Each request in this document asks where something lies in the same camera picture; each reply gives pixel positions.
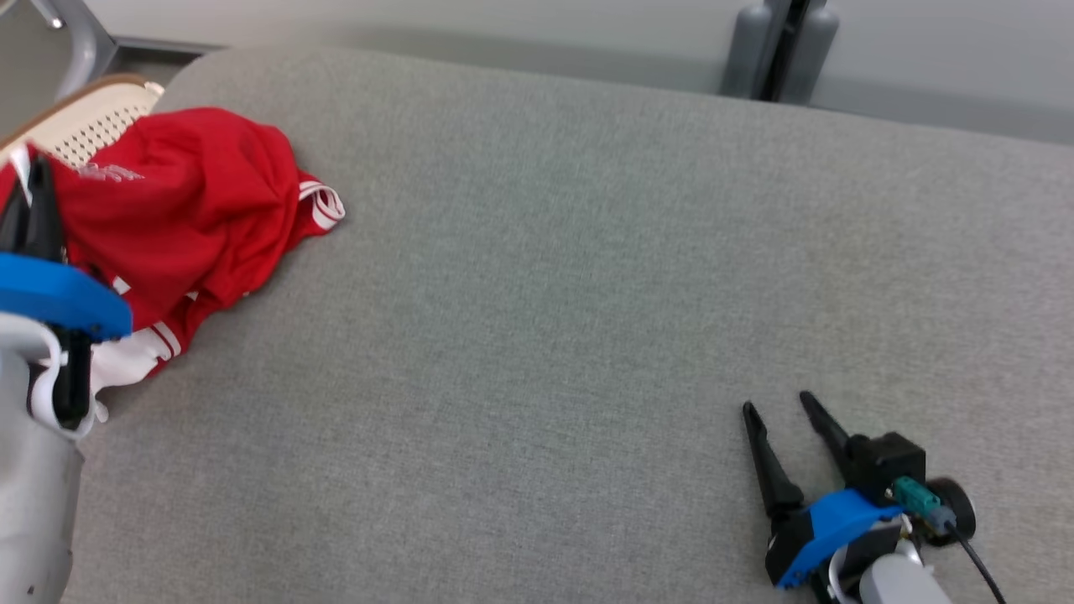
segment white wall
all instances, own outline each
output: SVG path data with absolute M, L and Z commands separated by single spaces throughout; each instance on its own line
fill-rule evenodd
M 829 0 L 811 104 L 1074 143 L 1074 1 Z
M 115 37 L 346 44 L 715 91 L 735 19 L 760 0 L 87 0 Z

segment chair leg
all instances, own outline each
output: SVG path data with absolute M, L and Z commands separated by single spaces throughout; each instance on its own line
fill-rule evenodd
M 71 64 L 60 83 L 56 99 L 62 99 L 104 74 L 119 46 L 104 31 L 83 0 L 32 0 L 46 15 L 42 5 L 55 11 L 56 19 L 71 31 Z

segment green connector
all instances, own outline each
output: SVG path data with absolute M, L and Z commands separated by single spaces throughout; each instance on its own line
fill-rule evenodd
M 940 498 L 909 476 L 897 478 L 894 487 L 895 501 L 906 513 L 924 520 L 935 534 L 947 534 L 946 524 L 948 521 L 955 523 L 955 514 Z
M 897 478 L 894 491 L 895 501 L 911 516 L 927 518 L 930 512 L 943 505 L 932 491 L 909 476 Z

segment floor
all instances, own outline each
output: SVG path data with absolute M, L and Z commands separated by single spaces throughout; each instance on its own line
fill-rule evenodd
M 4 4 L 0 0 L 0 11 Z M 28 0 L 16 0 L 0 13 L 0 140 L 56 102 L 70 59 L 68 31 L 49 29 Z M 192 59 L 191 55 L 120 49 L 110 71 L 137 73 L 166 86 Z

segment gray fabric surface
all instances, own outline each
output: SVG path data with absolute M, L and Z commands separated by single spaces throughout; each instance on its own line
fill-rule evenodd
M 803 388 L 963 484 L 1010 601 L 1069 600 L 1074 149 L 342 49 L 158 111 L 204 104 L 347 220 L 108 397 L 68 602 L 810 602 L 740 419 L 815 499 Z

